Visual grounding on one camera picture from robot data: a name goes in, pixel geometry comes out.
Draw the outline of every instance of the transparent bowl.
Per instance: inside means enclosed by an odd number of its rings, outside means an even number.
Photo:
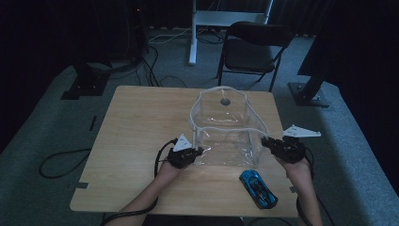
[[[267,127],[246,94],[230,87],[202,90],[191,108],[193,147],[204,152],[196,165],[257,168]]]

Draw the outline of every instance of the black stand base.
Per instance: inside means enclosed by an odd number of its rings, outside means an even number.
[[[81,85],[79,76],[74,80],[69,91],[62,94],[61,100],[78,100],[80,96],[102,96],[110,73],[93,73],[95,79],[90,85]]]
[[[288,83],[288,86],[293,93],[297,105],[329,107],[329,102],[323,95],[322,90],[319,89],[313,98],[305,99],[302,97],[301,92],[306,83]]]

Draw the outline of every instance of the black curtain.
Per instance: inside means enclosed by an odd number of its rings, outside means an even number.
[[[270,11],[269,23],[285,24],[299,36],[315,36],[333,2],[334,0],[275,0]]]
[[[398,27],[397,1],[336,0],[299,70],[320,76],[328,68],[326,81],[340,89],[397,193]]]
[[[69,54],[45,1],[3,1],[0,20],[1,153]]]

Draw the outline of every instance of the dark wall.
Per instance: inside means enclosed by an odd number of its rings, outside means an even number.
[[[317,34],[334,0],[278,0],[270,11],[270,24],[284,24],[298,35]],[[146,0],[147,21],[155,27],[190,27],[192,1]],[[200,0],[197,9],[264,12],[264,0]]]
[[[311,76],[329,72],[327,81],[339,87],[396,192],[398,27],[397,1],[335,1],[299,71]]]
[[[88,62],[141,57],[145,34],[136,0],[0,1],[1,153],[62,70],[93,82]]]
[[[68,65],[65,40],[44,1],[7,1],[2,7],[0,153]]]

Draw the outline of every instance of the blue toy car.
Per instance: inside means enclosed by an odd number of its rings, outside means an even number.
[[[245,170],[240,176],[240,181],[260,209],[276,206],[279,199],[269,190],[256,170]]]

